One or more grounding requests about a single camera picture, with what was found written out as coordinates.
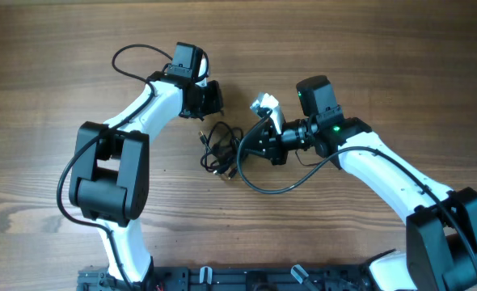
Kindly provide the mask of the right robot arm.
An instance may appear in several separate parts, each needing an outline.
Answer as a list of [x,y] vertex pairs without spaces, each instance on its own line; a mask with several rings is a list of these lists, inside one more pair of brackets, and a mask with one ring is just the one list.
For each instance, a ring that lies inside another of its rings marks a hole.
[[387,147],[364,121],[344,117],[328,78],[296,85],[304,119],[288,122],[278,100],[261,93],[251,110],[262,118],[253,150],[283,165],[291,150],[318,156],[357,177],[406,226],[406,250],[368,264],[380,290],[466,290],[477,285],[477,191],[455,191],[418,171]]

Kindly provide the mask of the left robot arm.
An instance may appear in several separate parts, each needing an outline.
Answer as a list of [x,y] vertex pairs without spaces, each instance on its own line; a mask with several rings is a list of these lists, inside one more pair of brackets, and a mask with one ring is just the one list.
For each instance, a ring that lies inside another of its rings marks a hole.
[[74,156],[61,174],[70,180],[70,203],[83,215],[70,221],[98,230],[116,289],[153,287],[153,257],[139,219],[150,188],[151,143],[176,117],[201,120],[222,109],[219,85],[207,79],[209,58],[202,48],[179,42],[167,59],[142,79],[142,93],[121,113],[79,128]]

